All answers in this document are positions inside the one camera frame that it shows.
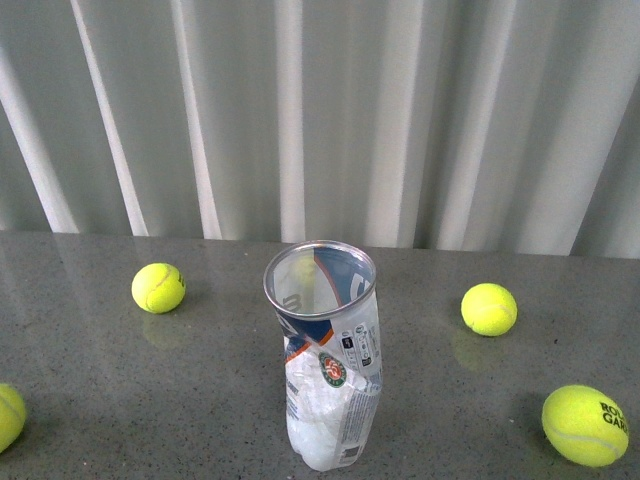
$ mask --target tennis ball logo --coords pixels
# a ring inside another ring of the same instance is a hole
[[[629,428],[627,427],[627,421],[624,418],[624,415],[622,415],[622,412],[618,410],[616,407],[607,405],[604,402],[600,402],[600,406],[602,407],[602,411],[604,412],[602,414],[603,420],[607,422],[609,425],[615,425],[624,433],[629,435]]]
[[[351,288],[349,289],[351,300],[355,300],[359,296],[363,295],[367,288],[369,288],[369,285],[371,285],[369,280],[365,280],[362,275],[355,273],[351,279]]]
[[[318,355],[320,360],[320,370],[326,382],[332,387],[339,388],[347,381],[347,370],[344,365],[331,355],[321,353]]]

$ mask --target curtain fold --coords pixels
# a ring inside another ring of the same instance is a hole
[[[0,229],[640,258],[640,3],[0,1]]]

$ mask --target speckled countertop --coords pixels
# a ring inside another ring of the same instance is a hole
[[[2,479],[640,478],[640,261],[365,249],[378,267],[385,386],[358,462],[310,470],[285,426],[282,337],[262,274],[284,245],[0,232],[0,382],[30,417]],[[152,315],[130,295],[147,263],[187,297]],[[518,300],[499,338],[459,315],[470,286]],[[564,460],[545,397],[567,383],[624,409],[610,467]]]

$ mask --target roland garros logo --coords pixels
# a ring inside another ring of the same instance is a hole
[[[322,376],[332,387],[341,387],[347,381],[347,369],[338,360],[331,355],[321,353],[318,355],[320,360],[320,370]]]

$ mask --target tennis ball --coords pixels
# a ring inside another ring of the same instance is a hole
[[[27,409],[20,393],[11,385],[0,384],[0,452],[18,438],[26,419]]]
[[[313,254],[297,258],[291,266],[291,273],[297,283],[302,285],[313,284],[316,278],[316,264]]]
[[[613,463],[629,445],[629,426],[620,407],[584,385],[567,385],[549,395],[542,428],[558,452],[588,467]]]
[[[152,263],[142,268],[131,283],[131,294],[138,306],[151,313],[176,308],[186,291],[184,278],[168,263]]]
[[[462,299],[461,312],[471,330],[496,337],[513,327],[518,306],[506,288],[495,283],[481,283],[467,291]]]

